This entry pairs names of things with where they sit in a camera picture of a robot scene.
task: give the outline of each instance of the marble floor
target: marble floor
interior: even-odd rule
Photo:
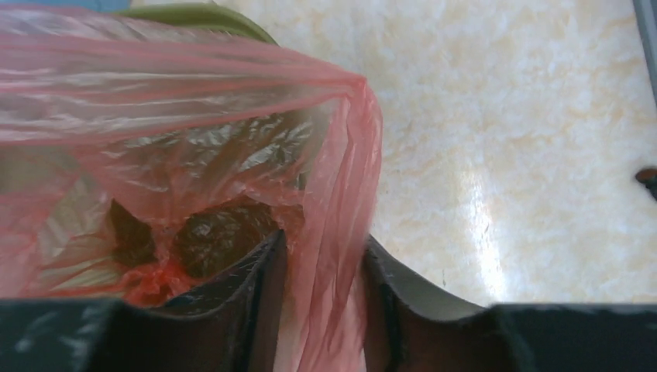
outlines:
[[[139,0],[139,3],[163,2]],[[373,234],[496,301],[657,301],[657,113],[631,0],[218,0],[368,77]]]

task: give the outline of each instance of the green bucket rim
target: green bucket rim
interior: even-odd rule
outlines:
[[[209,29],[276,44],[267,31],[244,15],[217,4],[144,5],[122,10],[118,16],[160,22],[170,26]]]

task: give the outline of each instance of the pink plastic bag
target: pink plastic bag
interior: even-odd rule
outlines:
[[[246,200],[288,236],[292,351],[279,366],[360,367],[357,272],[381,162],[364,77],[81,9],[2,6],[0,44],[0,296],[155,305],[201,280],[173,250],[176,231]],[[152,260],[113,256],[116,202],[150,230]]]

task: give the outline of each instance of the dark object on floor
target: dark object on floor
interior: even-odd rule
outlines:
[[[369,372],[653,371],[657,305],[496,305],[457,298],[369,242]]]
[[[635,179],[643,184],[650,191],[650,195],[657,200],[657,168],[644,168],[635,175]]]
[[[269,372],[286,269],[277,232],[159,308],[105,298],[2,300],[0,370]]]

